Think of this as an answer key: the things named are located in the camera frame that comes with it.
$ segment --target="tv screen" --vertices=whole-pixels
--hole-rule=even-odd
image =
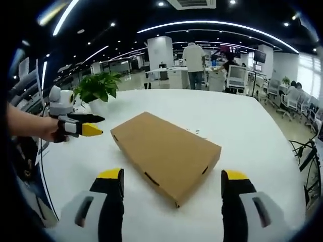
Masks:
[[[240,53],[240,48],[239,47],[234,47],[234,46],[227,46],[227,45],[221,45],[221,54],[225,54],[227,52],[231,52],[234,57],[240,58],[241,53]]]
[[[255,53],[254,53],[253,60],[255,62],[265,63],[265,61],[266,61],[266,53],[263,53],[261,51],[256,50]]]

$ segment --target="brown cardboard box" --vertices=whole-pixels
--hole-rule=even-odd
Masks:
[[[111,130],[135,168],[179,208],[205,180],[221,147],[144,112]]]

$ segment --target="white pillar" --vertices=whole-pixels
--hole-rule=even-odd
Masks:
[[[266,53],[265,63],[264,64],[260,63],[260,65],[262,65],[262,73],[266,74],[267,78],[272,78],[273,66],[274,66],[274,50],[273,48],[264,44],[258,46],[258,49],[261,52]]]
[[[173,42],[167,36],[160,36],[148,39],[148,55],[150,69],[155,70],[159,68],[159,64],[163,62],[167,67],[174,65],[173,57]]]
[[[91,65],[91,73],[92,73],[92,75],[94,75],[94,74],[98,74],[98,73],[100,73],[100,72],[102,72],[102,71],[101,71],[101,64],[100,64],[99,62],[95,62],[95,63],[93,63],[93,64]]]

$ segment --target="robotic hand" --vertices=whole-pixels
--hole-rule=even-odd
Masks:
[[[74,94],[70,90],[61,90],[53,86],[49,94],[49,116],[59,120],[59,129],[55,136],[55,142],[62,142],[65,135],[74,137],[97,136],[103,133],[95,125],[104,120],[103,117],[92,114],[74,114]]]

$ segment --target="cable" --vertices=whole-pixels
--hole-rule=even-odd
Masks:
[[[42,111],[42,114],[41,114],[41,117],[44,117],[45,110],[46,110],[46,108],[47,108],[48,105],[49,105],[49,103],[44,107],[44,109]],[[55,214],[56,219],[59,221],[59,218],[58,218],[57,213],[55,211],[54,205],[53,205],[53,203],[51,201],[51,197],[50,197],[49,190],[48,190],[48,186],[47,186],[46,179],[45,179],[45,173],[44,173],[44,168],[43,168],[43,163],[42,163],[42,139],[40,139],[40,148],[41,148],[41,150],[40,150],[41,172],[42,172],[43,177],[44,177],[44,183],[45,183],[45,188],[46,188],[47,194],[48,194],[48,200],[50,202],[50,205],[52,207],[52,210],[53,210],[53,212]]]

